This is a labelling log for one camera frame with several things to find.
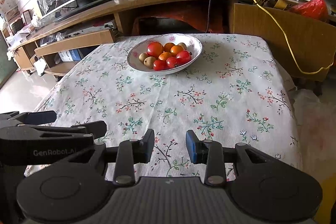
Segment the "brown longan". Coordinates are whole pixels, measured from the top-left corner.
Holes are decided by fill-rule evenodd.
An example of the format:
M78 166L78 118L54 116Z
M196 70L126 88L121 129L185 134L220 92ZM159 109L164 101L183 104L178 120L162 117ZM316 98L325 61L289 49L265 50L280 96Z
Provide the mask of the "brown longan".
M143 63L147 57L148 57L147 53L142 53L139 55L138 59Z
M179 43L179 46L181 46L184 50L187 50L187 46L185 45L185 43Z
M149 56L147 57L144 61L143 61L143 64L149 68L149 69L153 69L153 66L154 66L154 62L156 61L157 59L153 56Z

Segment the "red cherry tomato back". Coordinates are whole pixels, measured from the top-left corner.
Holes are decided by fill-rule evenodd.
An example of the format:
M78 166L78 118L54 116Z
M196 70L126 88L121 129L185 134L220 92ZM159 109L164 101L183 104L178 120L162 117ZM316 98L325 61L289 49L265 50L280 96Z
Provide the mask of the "red cherry tomato back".
M157 59L154 63L153 63L153 69L155 71L164 71L167 69L167 64L166 61Z

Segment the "large red apple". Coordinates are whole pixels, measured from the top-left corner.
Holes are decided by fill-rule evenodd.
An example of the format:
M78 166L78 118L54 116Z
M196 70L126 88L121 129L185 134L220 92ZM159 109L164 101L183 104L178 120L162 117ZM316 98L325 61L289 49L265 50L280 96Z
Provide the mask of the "large red apple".
M164 47L160 42L151 42L147 46L146 53L154 58L158 58L164 52Z

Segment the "orange tangerine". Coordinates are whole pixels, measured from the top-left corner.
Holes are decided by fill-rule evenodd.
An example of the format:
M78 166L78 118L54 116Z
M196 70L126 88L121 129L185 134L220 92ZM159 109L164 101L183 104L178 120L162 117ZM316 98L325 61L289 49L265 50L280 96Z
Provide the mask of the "orange tangerine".
M175 45L175 46L172 46L171 49L170 49L170 53L172 56L176 56L178 53L184 51L185 49L183 48L183 46L180 46L180 45Z
M163 52L159 55L158 59L162 61L166 61L168 58L170 58L172 55L170 52Z
M165 52L170 52L173 46L175 46L174 43L168 42L163 46L163 49Z

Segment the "red cherry tomato large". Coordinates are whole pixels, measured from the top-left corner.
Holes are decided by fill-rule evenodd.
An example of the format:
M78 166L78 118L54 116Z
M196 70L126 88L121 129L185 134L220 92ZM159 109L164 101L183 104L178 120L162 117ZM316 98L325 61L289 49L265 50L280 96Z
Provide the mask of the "red cherry tomato large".
M189 53L189 51L184 50L177 53L175 58L178 65L184 65L192 60L192 55Z

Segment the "floral white tablecloth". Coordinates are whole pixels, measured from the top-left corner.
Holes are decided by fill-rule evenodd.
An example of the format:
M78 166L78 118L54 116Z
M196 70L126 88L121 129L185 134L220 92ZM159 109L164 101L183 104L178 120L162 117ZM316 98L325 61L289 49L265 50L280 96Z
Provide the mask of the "floral white tablecloth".
M202 176L185 146L185 133L224 147L251 145L302 167L298 134L282 75L267 43L256 36L198 34L203 50L172 75L141 73L126 61L144 37L99 46L67 73L37 110L56 112L56 126L105 121L108 147L155 132L149 164L136 176Z

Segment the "blue white box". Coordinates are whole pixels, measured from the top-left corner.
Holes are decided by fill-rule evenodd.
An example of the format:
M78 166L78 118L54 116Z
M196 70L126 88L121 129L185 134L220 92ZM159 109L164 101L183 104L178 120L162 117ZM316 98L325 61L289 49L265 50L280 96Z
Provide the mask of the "blue white box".
M58 54L62 62L81 61L84 57L79 49L60 51Z

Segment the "grey set-top box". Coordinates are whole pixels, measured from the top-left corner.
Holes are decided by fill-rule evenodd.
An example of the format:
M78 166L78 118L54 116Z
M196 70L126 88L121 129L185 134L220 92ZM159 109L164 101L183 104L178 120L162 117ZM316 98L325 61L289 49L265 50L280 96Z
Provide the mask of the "grey set-top box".
M113 30L116 29L117 25L115 20L112 20L110 22L102 23L102 24L79 24L77 26L67 28L65 31L62 31L60 33L59 38L61 39L67 39L72 38L74 36L89 34L92 32L98 32L103 30Z

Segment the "white floral ceramic bowl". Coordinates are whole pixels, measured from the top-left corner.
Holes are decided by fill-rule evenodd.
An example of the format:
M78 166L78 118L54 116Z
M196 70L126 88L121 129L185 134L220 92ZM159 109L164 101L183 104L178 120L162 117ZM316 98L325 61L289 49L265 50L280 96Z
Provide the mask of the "white floral ceramic bowl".
M135 71L157 72L161 75L177 73L200 57L201 41L187 34L168 34L145 38L128 53L126 61Z

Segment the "red cloth under stand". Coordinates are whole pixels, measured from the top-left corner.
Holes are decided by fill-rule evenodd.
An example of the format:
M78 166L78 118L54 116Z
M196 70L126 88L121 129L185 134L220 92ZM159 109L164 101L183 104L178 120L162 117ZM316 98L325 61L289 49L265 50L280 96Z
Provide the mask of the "red cloth under stand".
M223 18L216 12L207 12L197 7L174 8L170 11L147 11L134 20L132 35L163 34L168 31L184 32L188 29L197 33L223 34Z

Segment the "wooden tv stand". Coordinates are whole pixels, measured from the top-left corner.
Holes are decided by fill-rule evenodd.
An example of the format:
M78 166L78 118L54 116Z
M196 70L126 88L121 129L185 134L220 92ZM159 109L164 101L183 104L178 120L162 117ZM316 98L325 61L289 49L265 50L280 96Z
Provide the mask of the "wooden tv stand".
M115 31L95 31L48 46L37 42L49 35L95 19L113 18ZM290 11L258 7L249 0L115 0L80 12L43 27L13 49L14 59L23 70L31 70L33 55L51 58L58 50L96 46L113 42L117 34L141 34L143 18L180 20L203 32L242 34L263 38L274 58L296 78L323 81L335 65L335 27Z

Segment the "red plastic bag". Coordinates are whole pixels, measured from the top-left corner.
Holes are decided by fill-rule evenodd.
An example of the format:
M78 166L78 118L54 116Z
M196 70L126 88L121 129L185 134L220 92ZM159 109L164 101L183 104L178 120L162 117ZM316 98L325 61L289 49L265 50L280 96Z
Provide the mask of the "red plastic bag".
M292 6L289 11L322 22L327 22L329 18L325 0L311 0L306 3Z

